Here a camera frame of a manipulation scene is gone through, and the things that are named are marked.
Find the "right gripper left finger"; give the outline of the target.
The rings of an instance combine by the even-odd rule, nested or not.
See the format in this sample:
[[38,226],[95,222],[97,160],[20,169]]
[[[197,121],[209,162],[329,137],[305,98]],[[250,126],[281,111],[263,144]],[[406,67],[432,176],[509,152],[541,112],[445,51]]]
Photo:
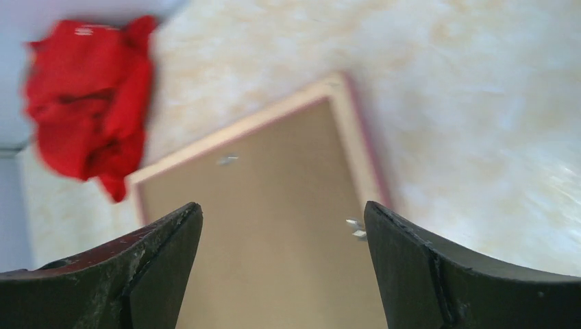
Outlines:
[[1,327],[176,327],[202,225],[191,202],[85,252],[3,272]]

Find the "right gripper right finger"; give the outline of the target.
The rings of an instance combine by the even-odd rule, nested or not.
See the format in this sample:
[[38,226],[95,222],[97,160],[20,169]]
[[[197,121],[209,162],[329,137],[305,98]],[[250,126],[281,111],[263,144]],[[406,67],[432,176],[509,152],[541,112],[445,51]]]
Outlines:
[[507,263],[377,202],[367,242],[389,328],[579,328],[580,279]]

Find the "brown cardboard backing board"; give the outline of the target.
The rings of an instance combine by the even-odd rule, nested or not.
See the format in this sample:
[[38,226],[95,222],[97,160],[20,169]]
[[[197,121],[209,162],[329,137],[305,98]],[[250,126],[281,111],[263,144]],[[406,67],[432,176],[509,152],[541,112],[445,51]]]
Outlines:
[[364,205],[327,100],[140,185],[203,228],[178,328],[385,328]]

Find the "pink wooden picture frame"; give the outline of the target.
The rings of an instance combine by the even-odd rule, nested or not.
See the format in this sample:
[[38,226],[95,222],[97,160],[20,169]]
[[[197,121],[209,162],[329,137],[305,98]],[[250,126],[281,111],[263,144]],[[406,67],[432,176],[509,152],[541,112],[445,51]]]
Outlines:
[[360,204],[365,205],[373,200],[392,206],[388,182],[363,117],[356,83],[348,73],[336,71],[133,172],[127,178],[127,199],[138,223],[145,226],[150,222],[144,214],[140,199],[140,185],[146,180],[324,100],[333,105],[334,120],[354,177]]

